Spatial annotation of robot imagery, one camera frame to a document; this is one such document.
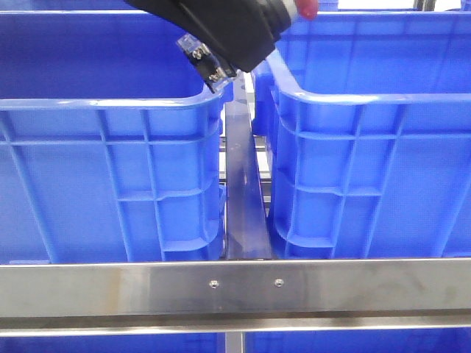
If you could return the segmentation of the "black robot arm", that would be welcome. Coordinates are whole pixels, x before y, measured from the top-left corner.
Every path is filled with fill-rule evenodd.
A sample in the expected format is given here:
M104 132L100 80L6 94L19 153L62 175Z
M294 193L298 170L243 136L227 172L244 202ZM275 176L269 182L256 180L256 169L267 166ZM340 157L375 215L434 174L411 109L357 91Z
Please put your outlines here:
M274 50L297 17L294 1L129 0L203 42L236 68L250 72Z

